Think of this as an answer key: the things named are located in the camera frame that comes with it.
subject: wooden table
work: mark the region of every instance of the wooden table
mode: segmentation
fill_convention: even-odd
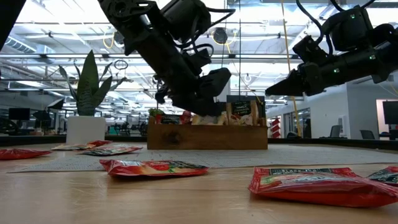
[[[247,189],[252,167],[159,180],[113,179],[106,172],[6,173],[73,153],[0,161],[0,223],[398,223],[398,203],[357,209],[257,198]],[[388,165],[398,164],[349,167],[366,176]]]

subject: gray placemat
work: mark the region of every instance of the gray placemat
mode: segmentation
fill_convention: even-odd
[[[75,155],[18,169],[14,172],[104,170],[100,159],[136,161],[175,160],[211,168],[267,165],[332,165],[398,163],[397,154],[321,146],[269,145],[268,150],[147,150],[120,156],[96,157]]]

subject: wooden crate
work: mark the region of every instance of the wooden crate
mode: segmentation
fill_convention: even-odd
[[[149,118],[148,149],[268,149],[265,119],[261,126],[156,124]]]

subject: green leaf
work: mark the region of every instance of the green leaf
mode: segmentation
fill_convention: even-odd
[[[126,80],[127,80],[126,77],[120,79],[116,85],[112,86],[112,87],[109,89],[109,91],[114,91],[115,89],[117,89],[117,87],[118,87],[120,84],[122,84],[122,82],[124,82],[124,81],[126,81]]]
[[[95,114],[95,106],[93,104],[93,95],[91,94],[92,89],[90,88],[90,83],[85,82],[84,80],[79,82],[79,84],[83,84],[83,89],[79,89],[80,97],[77,101],[77,112],[79,116],[94,116]]]
[[[99,88],[99,90],[93,95],[94,107],[99,106],[104,100],[106,94],[112,85],[112,77],[107,78]]]
[[[69,86],[69,90],[70,90],[71,96],[73,97],[73,99],[75,99],[76,101],[78,101],[76,91],[73,89],[72,85],[71,85],[70,82],[69,82],[69,77],[68,77],[67,71],[65,71],[65,69],[63,69],[61,66],[60,66],[60,73],[61,73],[61,76],[62,76],[64,79],[66,79],[67,82],[68,82],[68,86]]]
[[[105,66],[104,72],[102,73],[102,76],[101,76],[101,78],[99,79],[99,81],[101,81],[102,78],[104,77],[104,75],[107,74],[107,72],[108,72],[110,66],[112,65],[112,63],[113,63],[113,62],[111,62],[109,65]]]
[[[98,91],[98,69],[95,63],[94,52],[90,51],[86,57],[85,64],[83,66],[83,71],[81,71],[80,81],[77,86],[77,97],[80,98],[80,89],[84,89],[84,82],[82,80],[88,81],[91,89],[91,94],[94,95]]]
[[[73,63],[74,65],[75,65],[75,68],[76,68],[76,71],[77,71],[77,74],[79,75],[79,78],[80,78],[80,69],[76,66],[76,64],[75,63]]]

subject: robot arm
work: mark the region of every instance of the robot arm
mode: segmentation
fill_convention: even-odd
[[[173,105],[200,115],[218,116],[221,105],[214,102],[227,84],[231,73],[227,68],[211,71],[200,77],[202,66],[211,63],[207,49],[198,50],[195,41],[215,23],[211,23],[210,11],[200,0],[172,0],[163,9],[154,1],[98,0],[110,23],[124,37],[125,54],[137,51],[151,66],[156,80],[162,87],[156,93],[158,103],[164,97]],[[221,9],[232,15],[234,9]],[[180,53],[193,46],[195,54]]]
[[[316,95],[325,88],[371,75],[374,83],[398,70],[398,29],[382,24],[373,29],[364,7],[341,11],[322,25],[336,50],[328,55],[307,36],[293,51],[304,61],[289,76],[266,90],[267,95]]]

